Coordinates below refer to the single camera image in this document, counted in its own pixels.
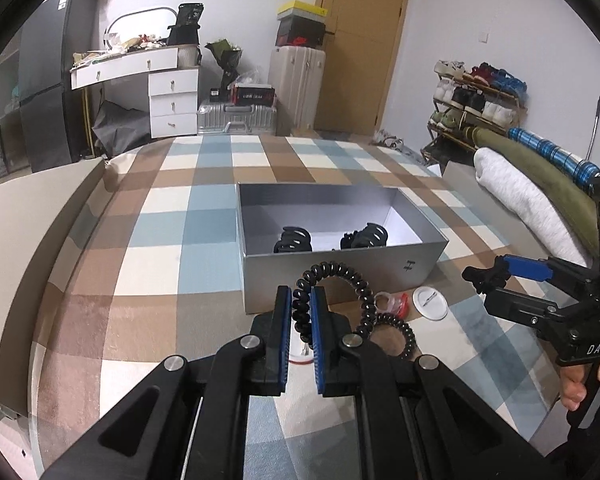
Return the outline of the right hand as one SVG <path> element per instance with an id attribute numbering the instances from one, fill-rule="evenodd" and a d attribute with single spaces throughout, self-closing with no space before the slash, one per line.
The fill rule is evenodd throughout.
<path id="1" fill-rule="evenodd" d="M 560 369 L 560 402 L 570 412 L 575 411 L 585 399 L 585 367 L 583 365 Z M 597 373 L 600 381 L 600 368 Z"/>

